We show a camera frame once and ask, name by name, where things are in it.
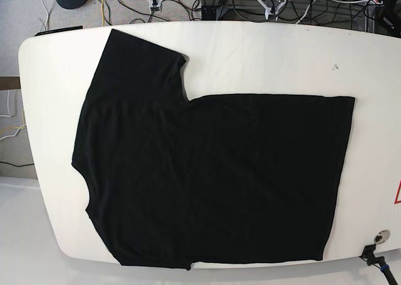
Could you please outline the black T-shirt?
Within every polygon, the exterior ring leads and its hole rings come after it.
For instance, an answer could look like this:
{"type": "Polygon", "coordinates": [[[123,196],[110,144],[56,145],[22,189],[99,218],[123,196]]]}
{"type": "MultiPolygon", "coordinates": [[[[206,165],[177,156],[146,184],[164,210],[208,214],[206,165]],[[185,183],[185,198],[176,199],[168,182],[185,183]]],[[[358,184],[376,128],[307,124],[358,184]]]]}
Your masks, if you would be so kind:
{"type": "Polygon", "coordinates": [[[124,266],[320,261],[352,128],[350,96],[188,100],[185,57],[116,29],[83,103],[72,166],[124,266]]]}

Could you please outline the red warning triangle sticker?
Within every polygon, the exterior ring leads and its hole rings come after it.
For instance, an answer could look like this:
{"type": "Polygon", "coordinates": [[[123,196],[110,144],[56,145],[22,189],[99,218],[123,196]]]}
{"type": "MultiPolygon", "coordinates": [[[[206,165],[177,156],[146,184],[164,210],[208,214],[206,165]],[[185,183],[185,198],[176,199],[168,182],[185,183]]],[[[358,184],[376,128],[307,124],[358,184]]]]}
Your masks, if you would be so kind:
{"type": "Polygon", "coordinates": [[[400,191],[401,191],[401,182],[400,182],[399,185],[398,185],[398,189],[397,189],[397,193],[396,193],[396,196],[395,196],[394,204],[400,204],[400,203],[401,203],[401,200],[400,200],[400,191]]]}

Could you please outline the silver table grommet right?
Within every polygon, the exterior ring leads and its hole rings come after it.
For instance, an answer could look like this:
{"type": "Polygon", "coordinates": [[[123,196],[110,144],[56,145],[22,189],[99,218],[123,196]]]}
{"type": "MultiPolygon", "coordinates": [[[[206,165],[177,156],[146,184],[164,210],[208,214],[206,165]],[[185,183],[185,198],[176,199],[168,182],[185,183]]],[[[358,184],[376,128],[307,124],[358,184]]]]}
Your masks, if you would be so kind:
{"type": "Polygon", "coordinates": [[[376,245],[383,244],[388,240],[390,237],[390,231],[389,230],[382,230],[380,231],[374,238],[374,243],[376,245]]]}

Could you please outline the aluminium frame post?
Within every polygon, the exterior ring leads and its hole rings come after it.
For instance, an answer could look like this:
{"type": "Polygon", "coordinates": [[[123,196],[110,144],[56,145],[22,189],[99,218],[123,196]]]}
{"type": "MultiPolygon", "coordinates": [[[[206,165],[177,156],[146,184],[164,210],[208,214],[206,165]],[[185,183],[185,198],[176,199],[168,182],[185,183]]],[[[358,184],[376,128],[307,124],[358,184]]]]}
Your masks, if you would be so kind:
{"type": "Polygon", "coordinates": [[[199,0],[201,20],[218,21],[229,10],[227,0],[199,0]]]}

